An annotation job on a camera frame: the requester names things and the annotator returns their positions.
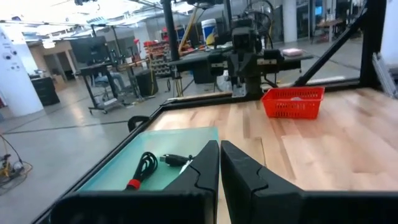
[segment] red cable end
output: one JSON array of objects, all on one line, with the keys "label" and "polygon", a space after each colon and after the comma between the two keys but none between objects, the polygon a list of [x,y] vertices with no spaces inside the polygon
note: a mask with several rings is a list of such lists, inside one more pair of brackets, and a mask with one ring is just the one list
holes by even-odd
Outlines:
[{"label": "red cable end", "polygon": [[139,180],[136,180],[136,179],[131,179],[131,180],[129,181],[129,183],[127,184],[127,186],[132,186],[132,187],[134,187],[136,190],[139,189],[140,185],[141,185],[141,182],[140,182]]}]

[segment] concrete floor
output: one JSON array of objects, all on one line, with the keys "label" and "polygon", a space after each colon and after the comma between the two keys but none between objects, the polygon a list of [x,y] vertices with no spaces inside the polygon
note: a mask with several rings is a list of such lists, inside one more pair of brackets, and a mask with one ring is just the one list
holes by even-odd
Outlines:
[{"label": "concrete floor", "polygon": [[[329,43],[298,42],[281,47],[294,46],[321,56]],[[361,51],[360,42],[346,43],[314,78],[358,77]],[[316,60],[317,57],[304,61],[303,73]],[[298,71],[281,72],[278,79],[288,83],[299,75]],[[191,80],[192,77],[185,77],[183,85]],[[159,92],[155,98],[132,108],[116,108],[109,114],[100,111],[89,114],[87,107],[91,106],[91,100],[84,83],[78,80],[68,83],[69,87],[58,93],[61,103],[57,105],[21,118],[5,116],[6,120],[0,123],[1,131],[22,159],[34,168],[25,182],[0,196],[1,223],[29,223],[128,135],[126,122],[131,116],[150,115],[167,98],[173,97],[171,92],[165,93],[165,80],[158,82]],[[185,95],[209,91],[213,91],[212,85],[192,83]],[[7,114],[7,109],[0,112]],[[16,156],[13,154],[11,159],[16,160]]]}]

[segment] light blue mat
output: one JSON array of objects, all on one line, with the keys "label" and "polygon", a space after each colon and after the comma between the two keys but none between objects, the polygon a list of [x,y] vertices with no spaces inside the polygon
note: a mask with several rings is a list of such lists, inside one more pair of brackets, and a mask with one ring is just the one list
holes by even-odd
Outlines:
[{"label": "light blue mat", "polygon": [[164,154],[196,156],[209,140],[218,141],[217,128],[189,128],[164,131],[146,131],[135,137],[112,158],[98,173],[87,181],[81,190],[124,190],[134,175],[144,152],[158,159],[157,170],[145,180],[140,189],[162,190],[178,177],[179,167],[169,167],[159,161]]}]

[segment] wooden table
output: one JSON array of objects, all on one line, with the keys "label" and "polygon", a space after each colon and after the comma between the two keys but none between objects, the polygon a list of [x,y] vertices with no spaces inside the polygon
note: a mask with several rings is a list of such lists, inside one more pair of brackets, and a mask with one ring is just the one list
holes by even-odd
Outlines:
[{"label": "wooden table", "polygon": [[321,27],[321,28],[329,28],[329,43],[333,42],[333,27],[335,25],[341,24],[342,22],[344,22],[341,19],[335,19],[332,21],[322,21],[319,24],[317,24],[317,27]]},{"label": "wooden table", "polygon": [[[164,112],[150,130],[216,126],[305,190],[398,190],[398,101],[370,89],[326,93],[316,120],[269,119],[260,101]],[[219,223],[230,223],[220,178]]]}]

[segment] red basket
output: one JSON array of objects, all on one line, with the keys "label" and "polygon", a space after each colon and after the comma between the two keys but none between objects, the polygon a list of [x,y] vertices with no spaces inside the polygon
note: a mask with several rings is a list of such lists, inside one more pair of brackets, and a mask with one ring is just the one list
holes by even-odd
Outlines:
[{"label": "red basket", "polygon": [[273,88],[261,101],[270,118],[315,119],[324,92],[324,87]]}]

